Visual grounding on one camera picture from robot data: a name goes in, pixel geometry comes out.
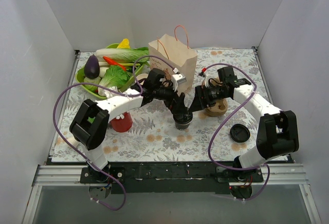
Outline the black plastic cup lid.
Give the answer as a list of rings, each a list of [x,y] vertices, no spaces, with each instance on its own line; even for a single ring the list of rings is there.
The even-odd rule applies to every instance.
[[[173,115],[173,119],[177,123],[189,123],[192,121],[193,117],[188,118],[187,113],[184,113],[184,114],[179,114],[179,115]]]

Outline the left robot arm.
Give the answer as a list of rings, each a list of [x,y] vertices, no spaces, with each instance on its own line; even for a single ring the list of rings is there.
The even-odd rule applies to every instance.
[[[109,122],[118,116],[157,99],[172,113],[177,129],[188,128],[193,115],[184,104],[185,94],[178,93],[179,85],[184,82],[186,77],[177,69],[170,80],[165,80],[165,72],[153,68],[146,79],[136,81],[125,92],[99,102],[87,99],[81,104],[69,130],[83,145],[87,165],[93,169],[92,177],[97,182],[103,183],[109,178],[108,161],[101,144]]]

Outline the white paper coffee cup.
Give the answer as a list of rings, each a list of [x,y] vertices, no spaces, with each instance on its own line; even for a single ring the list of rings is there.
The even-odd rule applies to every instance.
[[[148,77],[148,74],[147,73],[142,73],[142,74],[139,74],[137,76],[137,80],[140,84],[142,84],[144,82],[144,80],[146,80]]]

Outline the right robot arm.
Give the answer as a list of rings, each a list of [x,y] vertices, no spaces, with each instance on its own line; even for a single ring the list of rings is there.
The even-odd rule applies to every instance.
[[[297,117],[291,110],[283,111],[257,93],[255,81],[245,75],[239,79],[234,70],[237,67],[222,63],[217,71],[221,85],[195,87],[195,96],[189,112],[200,111],[215,105],[217,100],[231,98],[239,106],[224,120],[227,122],[238,110],[245,108],[256,121],[258,133],[255,146],[246,153],[235,158],[232,170],[237,181],[247,180],[251,170],[255,170],[266,162],[284,156],[299,149]]]

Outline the black paper coffee cup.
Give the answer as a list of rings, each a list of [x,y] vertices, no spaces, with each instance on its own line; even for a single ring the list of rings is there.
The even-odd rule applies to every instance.
[[[193,114],[186,113],[186,114],[174,114],[173,119],[175,121],[175,127],[178,130],[185,130],[189,127],[190,123],[193,119]]]

